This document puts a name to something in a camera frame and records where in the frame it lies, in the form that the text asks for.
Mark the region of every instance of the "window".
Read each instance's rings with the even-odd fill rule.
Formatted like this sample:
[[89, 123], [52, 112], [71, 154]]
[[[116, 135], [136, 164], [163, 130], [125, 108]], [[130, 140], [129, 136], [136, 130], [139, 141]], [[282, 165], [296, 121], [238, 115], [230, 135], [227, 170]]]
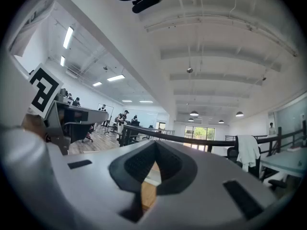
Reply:
[[[185, 138], [192, 138], [199, 140], [214, 140], [214, 136], [215, 136], [215, 128], [186, 126], [184, 133]], [[190, 143], [183, 143], [183, 145], [201, 151], [207, 151], [208, 149], [208, 146], [205, 147], [204, 145], [196, 145]]]
[[165, 129], [165, 123], [157, 122], [157, 124], [155, 125], [155, 128], [156, 129]]

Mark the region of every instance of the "white ceiling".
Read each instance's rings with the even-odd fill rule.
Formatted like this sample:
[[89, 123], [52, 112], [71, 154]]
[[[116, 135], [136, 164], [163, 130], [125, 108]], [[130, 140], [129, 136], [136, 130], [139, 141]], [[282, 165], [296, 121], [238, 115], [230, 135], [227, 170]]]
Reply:
[[287, 16], [277, 0], [163, 0], [140, 13], [182, 121], [196, 110], [210, 124], [227, 122], [261, 91], [263, 75], [271, 81], [285, 71], [298, 53]]
[[[165, 110], [174, 109], [167, 102], [176, 103], [178, 117], [183, 119], [179, 121], [187, 121], [189, 113], [196, 110], [202, 118], [212, 118], [209, 124], [217, 124], [220, 119], [227, 124], [244, 102], [269, 81], [278, 81], [299, 55], [298, 26], [279, 0], [162, 0], [137, 15], [130, 10], [131, 2], [72, 1], [132, 68], [138, 69], [143, 87], [157, 100], [166, 97], [159, 103]], [[96, 42], [92, 52], [98, 47]], [[99, 76], [107, 57], [103, 56], [102, 63], [99, 60], [98, 66], [92, 66], [84, 76]], [[84, 62], [78, 62], [80, 68]], [[118, 62], [114, 58], [108, 64], [114, 65], [114, 72], [121, 72], [122, 67], [115, 68]], [[190, 75], [189, 66], [194, 70]], [[162, 71], [163, 80], [157, 79], [159, 74], [153, 76], [154, 67], [156, 72]], [[159, 86], [168, 86], [172, 96]]]
[[[119, 62], [61, 5], [56, 3], [49, 19], [49, 57], [59, 63], [65, 57], [65, 67], [72, 70], [80, 81], [92, 86], [96, 82], [102, 85], [95, 87], [101, 93], [115, 99], [132, 100], [140, 104], [140, 100], [151, 100], [158, 103], [148, 92], [119, 64]], [[63, 47], [68, 27], [74, 29], [68, 49]], [[125, 79], [108, 82], [107, 79], [123, 74]]]

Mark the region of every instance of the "black railing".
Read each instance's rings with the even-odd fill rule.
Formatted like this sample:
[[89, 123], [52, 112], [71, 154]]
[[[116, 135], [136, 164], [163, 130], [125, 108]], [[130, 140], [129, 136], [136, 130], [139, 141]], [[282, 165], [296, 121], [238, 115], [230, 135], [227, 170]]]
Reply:
[[[259, 138], [262, 139], [263, 137], [267, 137], [267, 135], [265, 136], [253, 136], [256, 138], [256, 140], [258, 140]], [[236, 136], [225, 136], [225, 140], [228, 141], [235, 141], [236, 140]]]
[[[191, 139], [191, 138], [162, 134], [158, 132], [152, 132], [150, 129], [145, 129], [141, 127], [124, 125], [123, 131], [122, 131], [122, 137], [120, 141], [121, 147], [129, 145], [130, 143], [138, 142], [138, 141], [135, 141], [133, 138], [131, 138], [132, 132], [144, 134], [149, 137], [157, 137], [159, 139], [165, 139], [165, 140], [170, 140], [170, 141], [175, 141], [175, 142], [180, 142], [180, 143], [190, 143], [190, 144], [195, 144], [195, 145], [208, 146], [207, 152], [212, 152], [212, 147], [233, 147], [235, 145], [235, 141]], [[302, 135], [299, 138], [295, 139], [295, 135], [298, 135], [298, 134], [302, 134]], [[282, 145], [282, 139], [285, 139], [288, 137], [292, 137], [292, 141], [290, 143]], [[281, 148], [288, 146], [290, 144], [294, 146], [295, 142], [300, 139], [306, 140], [306, 121], [305, 120], [303, 121], [303, 128], [298, 131], [282, 135], [282, 128], [278, 127], [277, 136], [270, 137], [270, 138], [262, 138], [262, 139], [259, 138], [257, 139], [257, 143], [263, 144], [263, 143], [269, 142], [270, 143], [269, 150], [262, 151], [261, 153], [268, 152], [269, 156], [271, 156], [273, 151], [280, 152]]]

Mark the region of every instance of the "tree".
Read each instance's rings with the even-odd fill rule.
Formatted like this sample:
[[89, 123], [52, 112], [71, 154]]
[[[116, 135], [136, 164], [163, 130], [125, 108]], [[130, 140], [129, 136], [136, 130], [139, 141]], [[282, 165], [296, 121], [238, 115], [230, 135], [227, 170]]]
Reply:
[[202, 127], [196, 127], [194, 130], [194, 137], [195, 139], [199, 139], [202, 137], [203, 139], [206, 139], [207, 135], [207, 129]]
[[215, 133], [215, 129], [214, 128], [208, 128], [207, 140], [214, 140], [214, 133]]

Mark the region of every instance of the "wooden floor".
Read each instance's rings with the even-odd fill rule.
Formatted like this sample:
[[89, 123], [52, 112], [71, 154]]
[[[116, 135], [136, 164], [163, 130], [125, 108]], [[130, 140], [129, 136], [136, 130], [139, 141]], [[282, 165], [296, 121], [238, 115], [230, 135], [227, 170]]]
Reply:
[[69, 146], [68, 154], [80, 154], [118, 148], [119, 143], [116, 140], [116, 134], [110, 132], [107, 133], [107, 135], [109, 135], [109, 137], [107, 137], [104, 135], [104, 132], [105, 130], [103, 128], [98, 128], [97, 131], [93, 132], [91, 134], [93, 142], [88, 139], [84, 139], [84, 143], [82, 143], [80, 140], [72, 143]]

